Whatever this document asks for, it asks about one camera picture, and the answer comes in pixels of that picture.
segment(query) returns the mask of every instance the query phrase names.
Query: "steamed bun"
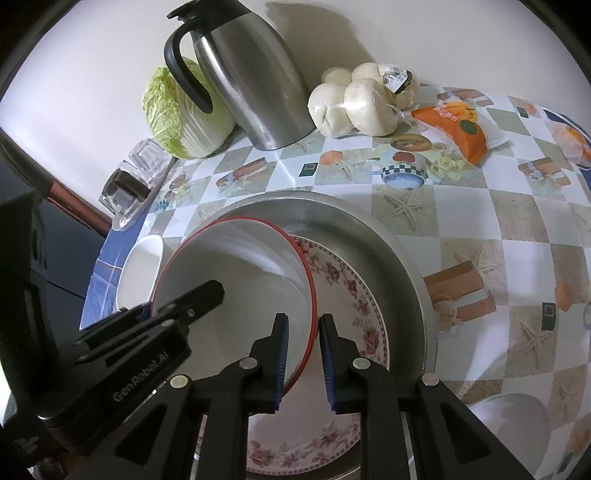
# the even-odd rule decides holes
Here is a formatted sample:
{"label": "steamed bun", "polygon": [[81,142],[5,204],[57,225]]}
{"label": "steamed bun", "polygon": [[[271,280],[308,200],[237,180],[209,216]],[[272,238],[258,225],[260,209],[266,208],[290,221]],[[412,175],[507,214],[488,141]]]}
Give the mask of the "steamed bun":
{"label": "steamed bun", "polygon": [[384,96],[384,98],[388,102],[393,103],[394,95],[392,95],[392,92],[390,92],[390,90],[384,87],[382,75],[379,72],[377,63],[369,61],[367,63],[357,65],[355,67],[355,70],[353,70],[353,72],[351,73],[351,79],[353,82],[356,82],[357,80],[361,79],[375,80],[378,84],[376,88],[379,90],[379,92]]}
{"label": "steamed bun", "polygon": [[331,67],[322,72],[322,83],[338,83],[346,87],[351,83],[351,71],[343,67]]}
{"label": "steamed bun", "polygon": [[374,79],[378,83],[382,83],[382,77],[379,74],[378,64],[372,61],[357,65],[355,70],[351,73],[351,81],[356,82],[361,79]]}
{"label": "steamed bun", "polygon": [[[380,76],[382,76],[390,66],[391,64],[389,63],[378,64]],[[393,92],[391,92],[393,104],[401,110],[413,106],[415,103],[417,103],[420,88],[421,86],[420,82],[418,81],[418,77],[413,73],[413,78],[410,81],[410,85],[408,85],[401,93],[395,95]]]}
{"label": "steamed bun", "polygon": [[325,137],[337,138],[353,130],[343,107],[345,87],[338,83],[321,83],[310,94],[308,110],[314,124]]}
{"label": "steamed bun", "polygon": [[380,83],[361,78],[345,89],[345,108],[351,123],[366,135],[381,137],[396,129],[398,115],[380,92]]}

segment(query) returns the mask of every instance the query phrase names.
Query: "white plate with pink flowers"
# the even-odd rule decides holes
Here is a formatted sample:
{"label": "white plate with pink flowers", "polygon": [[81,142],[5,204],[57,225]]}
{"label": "white plate with pink flowers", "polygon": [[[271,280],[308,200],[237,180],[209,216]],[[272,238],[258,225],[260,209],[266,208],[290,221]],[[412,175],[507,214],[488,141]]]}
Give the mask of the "white plate with pink flowers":
{"label": "white plate with pink flowers", "polygon": [[[354,270],[325,247],[295,238],[316,286],[318,314],[332,313],[340,336],[361,355],[389,366],[388,337],[376,301]],[[318,339],[301,377],[275,415],[255,415],[248,428],[248,471],[294,475],[343,455],[360,438],[359,414],[335,415],[326,400]]]}

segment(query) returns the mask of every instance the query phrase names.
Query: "orange bag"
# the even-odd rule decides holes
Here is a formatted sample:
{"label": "orange bag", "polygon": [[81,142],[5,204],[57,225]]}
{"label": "orange bag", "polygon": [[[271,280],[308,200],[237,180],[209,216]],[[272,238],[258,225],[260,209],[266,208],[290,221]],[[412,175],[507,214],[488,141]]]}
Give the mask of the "orange bag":
{"label": "orange bag", "polygon": [[443,130],[452,138],[462,155],[476,164],[486,154],[486,136],[478,125],[478,113],[465,102],[451,101],[412,111],[417,120]]}

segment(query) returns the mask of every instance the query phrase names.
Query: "metal basin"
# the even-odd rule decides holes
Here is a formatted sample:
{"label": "metal basin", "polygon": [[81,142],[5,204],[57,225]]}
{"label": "metal basin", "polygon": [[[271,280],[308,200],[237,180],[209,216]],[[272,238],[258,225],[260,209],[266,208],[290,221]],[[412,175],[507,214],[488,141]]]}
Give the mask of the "metal basin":
{"label": "metal basin", "polygon": [[[402,245],[381,223],[349,202],[313,192],[250,197],[229,205],[207,222],[229,216],[261,218],[332,250],[365,280],[378,302],[390,345],[390,371],[410,378],[433,372],[437,343],[427,288]],[[283,478],[357,478],[360,460],[358,443],[324,467]],[[247,478],[269,480],[269,476],[254,473],[247,473]]]}

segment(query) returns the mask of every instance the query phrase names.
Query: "red rim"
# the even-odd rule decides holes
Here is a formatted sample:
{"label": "red rim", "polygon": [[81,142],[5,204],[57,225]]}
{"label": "red rim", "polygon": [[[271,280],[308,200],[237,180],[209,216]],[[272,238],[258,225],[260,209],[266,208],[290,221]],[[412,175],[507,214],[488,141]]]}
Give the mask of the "red rim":
{"label": "red rim", "polygon": [[312,272],[310,271],[310,267],[308,266],[308,262],[306,261],[306,258],[304,257],[304,254],[300,250],[300,247],[298,247],[296,241],[292,237],[287,235],[287,233],[285,233],[277,225],[275,225],[271,222],[267,222],[266,220],[263,220],[260,218],[247,217],[247,216],[237,216],[237,217],[228,217],[228,218],[221,218],[221,219],[215,220],[214,222],[204,226],[203,228],[200,228],[199,230],[194,231],[191,235],[189,235],[183,241],[183,243],[180,245],[180,247],[170,256],[170,258],[166,262],[166,265],[162,269],[162,273],[158,276],[156,286],[154,287],[152,296],[150,298],[150,301],[152,302],[152,307],[151,307],[152,310],[150,311],[150,314],[154,314],[153,301],[154,301],[154,298],[156,297],[156,292],[158,291],[158,287],[160,286],[160,280],[164,276],[164,273],[166,272],[166,269],[170,265],[170,262],[172,262],[173,258],[181,250],[182,246],[186,242],[191,240],[194,236],[196,236],[198,233],[203,232],[206,228],[209,228],[217,223],[227,222],[228,220],[254,220],[255,222],[264,223],[265,225],[270,226],[276,232],[280,233],[283,236],[283,238],[285,238],[290,243],[290,245],[293,247],[293,249],[297,253],[298,257],[300,258],[301,264],[304,266],[304,271],[306,272],[306,276],[308,277],[308,285],[310,287],[310,299],[311,299],[311,303],[312,303],[312,320],[311,320],[311,324],[310,324],[310,334],[308,336],[308,343],[306,345],[306,350],[304,351],[304,356],[300,360],[300,363],[298,364],[297,368],[295,369],[295,372],[291,376],[290,380],[283,387],[283,394],[285,395],[286,393],[289,392],[289,390],[291,390],[291,387],[294,386],[294,384],[296,383],[296,381],[298,380],[298,378],[300,377],[300,375],[304,371],[304,368],[306,367],[308,360],[310,359],[310,355],[312,354],[312,349],[314,348],[314,341],[316,340],[316,332],[318,330],[318,314],[317,314],[317,307],[316,307],[316,288],[314,286],[314,280],[312,278]]}

